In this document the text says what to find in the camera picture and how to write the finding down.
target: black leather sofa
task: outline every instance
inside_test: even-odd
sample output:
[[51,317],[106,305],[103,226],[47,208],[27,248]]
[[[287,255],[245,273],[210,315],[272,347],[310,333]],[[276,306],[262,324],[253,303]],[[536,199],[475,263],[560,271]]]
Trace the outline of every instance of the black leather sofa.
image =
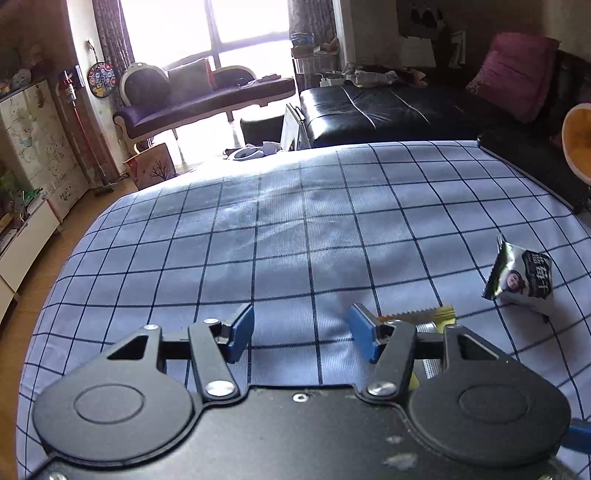
[[475,140],[551,190],[573,210],[589,188],[569,169],[550,137],[578,103],[591,102],[591,64],[559,51],[538,118],[524,125],[462,88],[439,83],[358,89],[351,83],[304,91],[301,110],[312,148],[414,140]]

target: pink cushion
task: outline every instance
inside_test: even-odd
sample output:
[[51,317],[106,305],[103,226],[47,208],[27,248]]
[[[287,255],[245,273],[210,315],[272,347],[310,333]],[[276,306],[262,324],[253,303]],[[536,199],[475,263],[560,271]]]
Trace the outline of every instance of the pink cushion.
[[501,33],[466,87],[525,124],[544,106],[560,42],[523,33]]

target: snack package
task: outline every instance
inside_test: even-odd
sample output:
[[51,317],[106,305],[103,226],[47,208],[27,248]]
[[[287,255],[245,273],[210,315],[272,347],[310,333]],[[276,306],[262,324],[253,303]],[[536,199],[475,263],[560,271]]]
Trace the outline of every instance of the snack package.
[[487,300],[505,298],[542,315],[554,308],[552,259],[507,243],[499,237],[499,255],[482,296]]

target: sofa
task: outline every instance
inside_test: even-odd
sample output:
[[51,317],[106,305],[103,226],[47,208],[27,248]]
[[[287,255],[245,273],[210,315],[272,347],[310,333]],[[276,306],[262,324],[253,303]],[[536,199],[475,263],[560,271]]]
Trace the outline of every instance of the sofa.
[[383,141],[474,140],[551,190],[574,211],[589,188],[569,169],[557,140],[566,113],[591,102],[591,64],[558,51],[550,89],[535,121],[523,124],[464,88],[429,82],[360,89],[351,83],[301,94],[312,148]]
[[137,65],[140,67],[132,75],[126,73],[122,79],[122,97],[128,106],[113,115],[132,154],[137,153],[139,142],[159,133],[250,105],[266,106],[296,93],[293,78],[261,81],[252,70],[232,66],[212,72],[215,88],[210,92],[179,99],[171,90],[167,73]]

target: sofa backrest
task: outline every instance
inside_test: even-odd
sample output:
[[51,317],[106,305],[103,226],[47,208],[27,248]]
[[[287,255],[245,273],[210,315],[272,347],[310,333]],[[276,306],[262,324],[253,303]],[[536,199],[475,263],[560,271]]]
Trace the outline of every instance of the sofa backrest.
[[591,63],[559,50],[550,91],[533,125],[544,134],[556,135],[566,114],[580,103],[591,103]]

